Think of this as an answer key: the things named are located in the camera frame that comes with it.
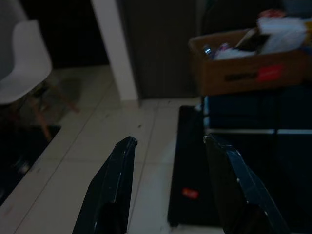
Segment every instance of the white pillar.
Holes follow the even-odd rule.
[[[136,101],[138,93],[130,63],[117,0],[91,0],[105,49],[113,70],[120,100]]]

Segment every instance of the chair seat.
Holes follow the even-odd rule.
[[[17,101],[50,74],[50,69],[35,69],[32,74],[17,74],[12,72],[0,81],[0,104],[10,104]]]
[[[0,80],[0,104],[10,104],[44,81],[52,70],[36,20],[18,23],[13,31],[14,69]]]

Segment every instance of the tiled floor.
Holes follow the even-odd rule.
[[[61,130],[0,207],[1,234],[71,234],[88,185],[115,144],[138,139],[129,215],[130,234],[220,234],[220,229],[179,227],[166,218],[176,144],[178,108],[199,99],[144,101],[122,109],[108,66],[54,72],[79,84],[81,112],[68,112]]]

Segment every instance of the chair leg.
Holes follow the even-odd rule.
[[[37,118],[37,120],[38,120],[38,122],[42,128],[42,131],[43,131],[45,138],[47,139],[47,141],[50,142],[52,140],[52,137],[51,137],[50,131],[48,129],[48,125],[44,119],[44,116],[38,108],[36,100],[31,95],[28,97],[28,100],[29,100],[30,107],[33,109],[35,116],[36,116],[36,118]]]
[[[45,83],[51,88],[51,90],[73,111],[76,113],[80,112],[80,109],[73,104],[68,98],[54,85],[52,85],[50,82],[45,81]]]

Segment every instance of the red sticker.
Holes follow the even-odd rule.
[[[284,69],[283,65],[274,65],[269,67],[262,67],[258,71],[257,81],[269,81],[279,79]]]
[[[198,198],[198,191],[194,189],[184,188],[182,190],[182,194],[190,199],[197,199]]]

